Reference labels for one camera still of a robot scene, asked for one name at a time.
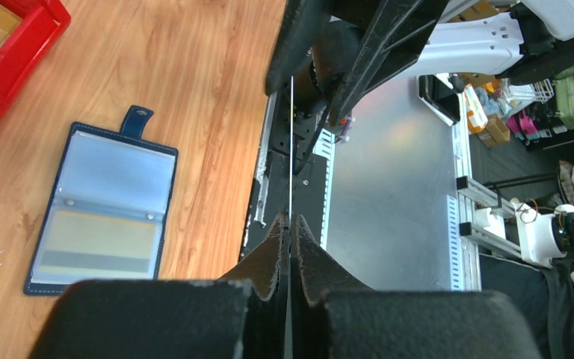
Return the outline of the red double plastic bin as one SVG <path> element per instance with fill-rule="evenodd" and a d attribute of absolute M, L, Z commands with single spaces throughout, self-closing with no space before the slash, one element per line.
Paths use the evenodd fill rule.
<path fill-rule="evenodd" d="M 37 65 L 71 22 L 59 0 L 0 1 L 21 18 L 0 48 L 0 119 Z"/>

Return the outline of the blue leather card holder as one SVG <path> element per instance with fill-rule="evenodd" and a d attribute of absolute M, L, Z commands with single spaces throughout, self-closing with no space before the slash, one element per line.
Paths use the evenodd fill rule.
<path fill-rule="evenodd" d="M 82 280 L 155 280 L 158 277 L 179 152 L 176 148 L 143 139 L 142 134 L 152 116 L 152 110 L 132 105 L 117 131 L 77 121 L 71 124 L 22 288 L 24 294 L 56 296 Z M 37 282 L 32 273 L 34 261 L 40 252 L 50 215 L 57 209 L 158 224 L 161 237 L 154 277 Z"/>

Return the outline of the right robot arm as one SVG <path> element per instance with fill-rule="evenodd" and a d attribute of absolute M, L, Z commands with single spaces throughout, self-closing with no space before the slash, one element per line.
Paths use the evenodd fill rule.
<path fill-rule="evenodd" d="M 288 1 L 265 77 L 273 94 L 306 74 L 304 113 L 337 124 L 403 74 L 477 73 L 538 82 L 574 64 L 574 1 L 521 1 L 484 19 L 446 22 L 446 1 Z"/>

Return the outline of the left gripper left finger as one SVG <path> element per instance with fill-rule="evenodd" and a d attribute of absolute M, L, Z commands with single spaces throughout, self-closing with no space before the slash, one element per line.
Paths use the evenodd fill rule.
<path fill-rule="evenodd" d="M 216 280 L 84 280 L 55 302 L 31 358 L 281 358 L 288 216 Z"/>

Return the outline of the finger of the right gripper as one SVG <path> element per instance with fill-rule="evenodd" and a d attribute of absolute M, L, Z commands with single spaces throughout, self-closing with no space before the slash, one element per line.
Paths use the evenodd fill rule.
<path fill-rule="evenodd" d="M 265 77 L 265 93 L 271 95 L 301 67 L 306 52 L 330 21 L 332 2 L 288 0 Z"/>
<path fill-rule="evenodd" d="M 330 103 L 335 126 L 371 90 L 417 62 L 447 1 L 336 1 L 331 14 L 364 31 Z"/>

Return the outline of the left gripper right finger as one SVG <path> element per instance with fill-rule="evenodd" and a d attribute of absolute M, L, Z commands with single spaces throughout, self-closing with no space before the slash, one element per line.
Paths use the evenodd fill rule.
<path fill-rule="evenodd" d="M 376 291 L 291 225 L 295 358 L 538 358 L 525 318 L 499 292 Z"/>

